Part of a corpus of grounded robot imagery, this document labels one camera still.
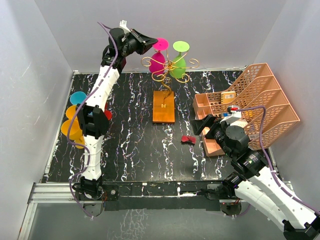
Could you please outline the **yellow-base amber wine glass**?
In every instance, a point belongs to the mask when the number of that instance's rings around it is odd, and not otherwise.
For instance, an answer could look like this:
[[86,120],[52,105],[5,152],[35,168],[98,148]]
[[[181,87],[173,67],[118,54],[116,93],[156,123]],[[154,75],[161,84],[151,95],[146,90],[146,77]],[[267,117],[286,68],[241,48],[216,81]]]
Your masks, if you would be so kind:
[[70,107],[67,108],[65,115],[66,117],[71,120],[74,115],[76,114],[76,110],[77,110],[77,106],[76,105],[72,105]]

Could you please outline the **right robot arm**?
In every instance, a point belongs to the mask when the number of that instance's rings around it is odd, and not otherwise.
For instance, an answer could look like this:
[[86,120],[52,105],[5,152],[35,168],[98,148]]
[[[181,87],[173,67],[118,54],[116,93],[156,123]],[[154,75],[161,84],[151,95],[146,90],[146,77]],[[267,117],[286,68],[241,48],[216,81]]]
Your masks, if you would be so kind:
[[226,197],[248,202],[273,221],[287,240],[314,240],[320,235],[319,213],[289,192],[268,160],[249,147],[250,138],[242,127],[211,114],[192,120],[191,125],[195,135],[209,128],[209,139],[231,158],[235,171],[222,181]]

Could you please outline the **blue wine glass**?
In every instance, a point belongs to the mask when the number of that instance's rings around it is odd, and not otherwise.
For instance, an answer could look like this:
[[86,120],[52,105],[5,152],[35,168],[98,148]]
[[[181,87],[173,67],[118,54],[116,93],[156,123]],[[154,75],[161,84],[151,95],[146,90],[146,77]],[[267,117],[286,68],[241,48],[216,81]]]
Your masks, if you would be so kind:
[[72,105],[78,105],[81,104],[86,97],[87,95],[83,91],[77,91],[70,96],[69,101]]

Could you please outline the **yellow-base orange wine glass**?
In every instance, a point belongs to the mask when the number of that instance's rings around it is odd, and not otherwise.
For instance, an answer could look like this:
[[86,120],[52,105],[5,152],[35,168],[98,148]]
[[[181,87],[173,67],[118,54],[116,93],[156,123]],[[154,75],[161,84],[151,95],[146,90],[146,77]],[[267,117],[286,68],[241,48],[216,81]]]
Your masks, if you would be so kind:
[[[72,123],[71,119],[66,120],[62,126],[61,126],[61,132],[63,135],[67,136],[68,135],[68,130],[69,127]],[[84,145],[85,145],[85,140],[84,140],[84,136],[83,136],[83,132],[80,128],[79,122],[75,119],[73,121],[73,124],[71,125],[71,129],[69,132],[69,139],[71,141],[73,141],[76,144],[80,144],[80,145],[76,145],[75,147],[78,149],[83,149]]]

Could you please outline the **red wine glass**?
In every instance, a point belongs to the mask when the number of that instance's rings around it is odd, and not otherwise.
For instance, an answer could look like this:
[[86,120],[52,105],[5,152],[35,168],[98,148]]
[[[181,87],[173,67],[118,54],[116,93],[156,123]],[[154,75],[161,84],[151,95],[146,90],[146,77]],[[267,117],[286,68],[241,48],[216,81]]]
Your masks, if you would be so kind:
[[107,117],[107,119],[110,121],[113,117],[113,114],[111,113],[110,110],[108,110],[108,103],[106,102],[105,103],[105,106],[104,106],[104,114],[105,116]]

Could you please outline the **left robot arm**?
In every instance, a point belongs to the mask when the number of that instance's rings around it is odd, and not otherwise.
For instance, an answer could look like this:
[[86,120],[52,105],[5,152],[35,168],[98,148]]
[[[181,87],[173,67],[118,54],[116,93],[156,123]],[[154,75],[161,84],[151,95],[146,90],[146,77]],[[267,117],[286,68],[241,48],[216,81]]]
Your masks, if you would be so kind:
[[135,29],[116,27],[107,31],[108,45],[102,52],[99,75],[85,100],[77,105],[76,116],[84,136],[84,169],[79,173],[79,186],[72,188],[93,200],[103,195],[101,150],[109,129],[105,105],[126,65],[127,56],[145,54],[158,39],[139,33]]

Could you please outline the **pink wine glass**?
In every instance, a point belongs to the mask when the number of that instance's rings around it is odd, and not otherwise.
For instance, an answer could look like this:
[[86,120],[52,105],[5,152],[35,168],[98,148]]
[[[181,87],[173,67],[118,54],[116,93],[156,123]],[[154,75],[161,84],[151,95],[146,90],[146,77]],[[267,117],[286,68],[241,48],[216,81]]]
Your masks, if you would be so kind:
[[153,45],[155,54],[150,59],[149,71],[155,75],[161,75],[165,71],[165,56],[162,51],[167,50],[169,47],[169,42],[165,38],[157,38],[157,43]]

